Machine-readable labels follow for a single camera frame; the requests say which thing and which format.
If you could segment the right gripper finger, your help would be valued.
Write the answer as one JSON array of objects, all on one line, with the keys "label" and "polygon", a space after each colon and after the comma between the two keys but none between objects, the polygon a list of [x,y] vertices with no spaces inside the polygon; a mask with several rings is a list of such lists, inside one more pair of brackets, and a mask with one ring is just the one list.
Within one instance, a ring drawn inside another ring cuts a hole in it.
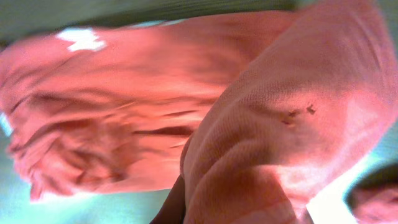
[{"label": "right gripper finger", "polygon": [[180,175],[150,224],[182,224],[185,210],[185,182]]}]

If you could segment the orange t-shirt white print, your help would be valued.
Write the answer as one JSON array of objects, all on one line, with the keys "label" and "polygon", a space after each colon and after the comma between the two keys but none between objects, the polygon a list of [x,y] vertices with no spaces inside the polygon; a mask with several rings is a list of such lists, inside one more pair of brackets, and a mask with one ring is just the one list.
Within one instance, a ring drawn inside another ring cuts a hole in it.
[{"label": "orange t-shirt white print", "polygon": [[1,51],[8,154],[30,200],[169,189],[183,223],[300,223],[397,119],[397,57],[375,1],[319,1]]}]

